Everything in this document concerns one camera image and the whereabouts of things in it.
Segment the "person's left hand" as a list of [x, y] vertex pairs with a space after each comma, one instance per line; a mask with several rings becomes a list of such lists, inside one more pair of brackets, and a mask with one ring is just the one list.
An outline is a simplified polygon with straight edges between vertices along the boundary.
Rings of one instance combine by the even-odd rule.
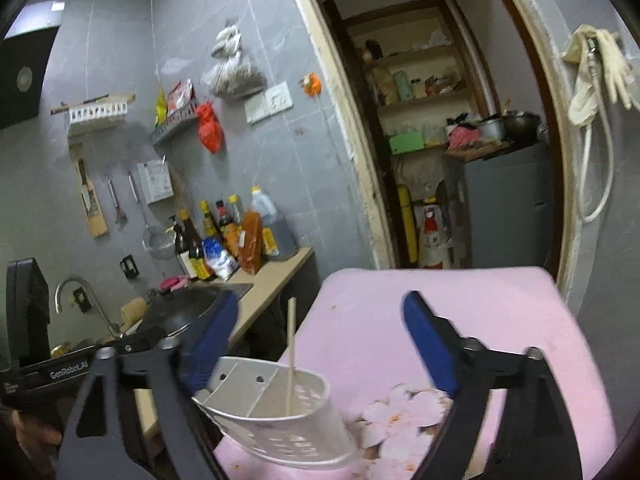
[[12, 411], [10, 422], [22, 451], [45, 479], [54, 479], [52, 453], [61, 444], [62, 434], [35, 416]]

